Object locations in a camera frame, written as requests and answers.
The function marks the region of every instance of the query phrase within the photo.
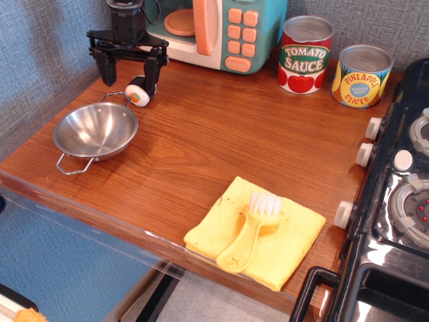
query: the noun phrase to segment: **white bristles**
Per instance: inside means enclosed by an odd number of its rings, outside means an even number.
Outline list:
[[[254,192],[250,196],[249,208],[260,215],[276,216],[282,208],[282,199],[272,193]]]

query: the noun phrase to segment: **blue floor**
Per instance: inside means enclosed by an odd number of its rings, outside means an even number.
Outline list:
[[[33,301],[49,322],[101,321],[156,261],[27,199],[18,205],[10,192],[0,189],[0,195],[7,198],[0,214],[0,284]]]

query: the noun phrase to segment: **black stove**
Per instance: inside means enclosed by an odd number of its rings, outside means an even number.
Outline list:
[[[429,58],[408,66],[367,138],[358,199],[335,218],[339,273],[313,267],[290,321],[303,321],[317,284],[332,287],[322,321],[429,321]]]

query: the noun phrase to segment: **toy can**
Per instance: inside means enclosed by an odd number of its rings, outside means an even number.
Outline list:
[[[353,45],[340,52],[332,84],[333,97],[343,105],[365,108],[383,95],[393,57],[381,48]]]
[[[278,70],[281,88],[297,94],[318,91],[324,82],[333,36],[332,24],[321,17],[299,15],[286,20]]]

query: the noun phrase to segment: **metal bowl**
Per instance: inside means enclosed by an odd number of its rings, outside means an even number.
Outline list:
[[[109,95],[123,94],[126,106],[103,102]],[[57,168],[64,174],[85,172],[92,162],[121,153],[137,133],[138,120],[127,106],[131,98],[122,92],[107,94],[101,102],[85,105],[65,115],[54,129],[54,142],[63,151]],[[60,167],[65,155],[89,160],[85,169],[66,172]]]

